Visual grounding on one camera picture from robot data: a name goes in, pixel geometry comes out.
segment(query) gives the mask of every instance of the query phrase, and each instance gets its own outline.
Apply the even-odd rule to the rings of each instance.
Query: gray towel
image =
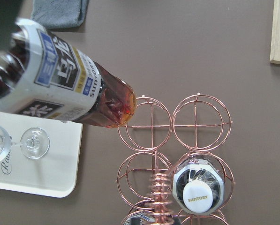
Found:
[[[88,0],[33,0],[31,19],[47,29],[77,27],[87,6]]]

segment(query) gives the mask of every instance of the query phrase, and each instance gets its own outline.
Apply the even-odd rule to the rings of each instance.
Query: plastic bottle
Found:
[[[172,194],[190,214],[209,215],[223,203],[224,182],[205,157],[190,157],[175,170]]]
[[[134,114],[132,88],[67,42],[28,20],[16,21],[0,52],[0,111],[107,128]]]

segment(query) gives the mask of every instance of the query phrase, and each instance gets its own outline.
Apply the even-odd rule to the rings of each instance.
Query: suntory logo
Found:
[[[200,197],[197,197],[197,198],[189,198],[188,201],[189,202],[194,202],[194,201],[199,201],[199,200],[203,200],[203,199],[207,199],[207,195],[200,196]]]
[[[7,156],[5,156],[4,160],[1,162],[1,170],[6,175],[12,172],[12,165],[10,164],[9,159],[10,159],[10,150]]]

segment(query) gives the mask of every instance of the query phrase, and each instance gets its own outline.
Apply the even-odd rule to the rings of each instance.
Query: coiled wire spring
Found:
[[[150,197],[152,202],[148,202],[146,205],[154,208],[151,216],[155,218],[155,222],[150,222],[150,225],[172,225],[174,220],[172,219],[172,211],[167,208],[167,205],[172,201],[168,200],[171,195],[171,177],[165,173],[155,173],[150,178],[151,181],[151,193]]]

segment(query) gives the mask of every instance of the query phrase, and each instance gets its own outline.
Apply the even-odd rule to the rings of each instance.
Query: glass base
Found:
[[[29,128],[21,137],[21,151],[27,158],[41,158],[47,153],[49,147],[48,134],[41,128]]]

